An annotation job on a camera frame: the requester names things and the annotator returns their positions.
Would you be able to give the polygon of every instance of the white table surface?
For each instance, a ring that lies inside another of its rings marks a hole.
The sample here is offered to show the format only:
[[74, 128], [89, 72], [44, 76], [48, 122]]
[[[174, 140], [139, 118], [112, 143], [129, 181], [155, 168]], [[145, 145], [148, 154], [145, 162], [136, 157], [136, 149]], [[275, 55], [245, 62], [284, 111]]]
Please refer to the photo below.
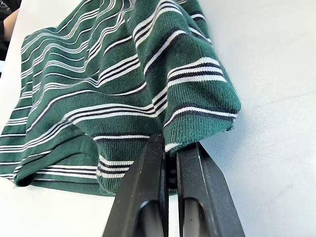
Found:
[[[20, 92], [20, 47], [80, 0], [27, 0], [0, 79], [0, 130]], [[202, 143], [222, 169], [247, 237], [316, 236], [316, 1], [200, 0], [242, 111]], [[178, 236], [177, 200], [170, 235]], [[0, 179], [0, 236], [99, 237], [113, 198]]]

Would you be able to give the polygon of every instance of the sleeve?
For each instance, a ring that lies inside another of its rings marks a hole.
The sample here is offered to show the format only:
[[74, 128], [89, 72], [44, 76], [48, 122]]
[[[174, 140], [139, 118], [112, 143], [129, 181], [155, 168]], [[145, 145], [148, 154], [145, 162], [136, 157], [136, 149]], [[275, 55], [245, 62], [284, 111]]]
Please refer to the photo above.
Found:
[[232, 129], [240, 102], [197, 1], [159, 1], [133, 36], [153, 101], [163, 104], [166, 152], [172, 156], [182, 147]]

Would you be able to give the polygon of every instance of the green sweater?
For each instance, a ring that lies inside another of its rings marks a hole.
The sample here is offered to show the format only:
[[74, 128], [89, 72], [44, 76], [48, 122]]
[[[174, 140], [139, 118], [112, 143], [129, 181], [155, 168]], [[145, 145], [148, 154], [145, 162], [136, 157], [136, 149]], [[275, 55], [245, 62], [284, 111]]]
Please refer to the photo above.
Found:
[[0, 177], [113, 195], [149, 136], [165, 151], [232, 128], [240, 110], [196, 0], [83, 0], [24, 40]]

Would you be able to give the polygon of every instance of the folded fabric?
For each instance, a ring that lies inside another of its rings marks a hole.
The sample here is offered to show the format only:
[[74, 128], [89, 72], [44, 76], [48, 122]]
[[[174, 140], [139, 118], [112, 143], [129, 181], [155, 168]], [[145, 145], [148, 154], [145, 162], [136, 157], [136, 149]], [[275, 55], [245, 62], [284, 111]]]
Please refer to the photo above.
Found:
[[240, 103], [196, 0], [84, 0], [25, 38], [0, 177], [115, 194], [148, 138], [165, 151], [230, 130]]

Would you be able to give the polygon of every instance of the green striped fabric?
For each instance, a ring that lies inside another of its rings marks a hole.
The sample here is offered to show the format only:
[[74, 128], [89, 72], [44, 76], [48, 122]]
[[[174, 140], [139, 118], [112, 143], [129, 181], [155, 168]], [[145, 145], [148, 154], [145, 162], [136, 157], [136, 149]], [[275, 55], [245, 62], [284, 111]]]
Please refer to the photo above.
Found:
[[111, 196], [148, 138], [165, 150], [232, 128], [240, 103], [196, 0], [84, 0], [25, 38], [0, 177]]

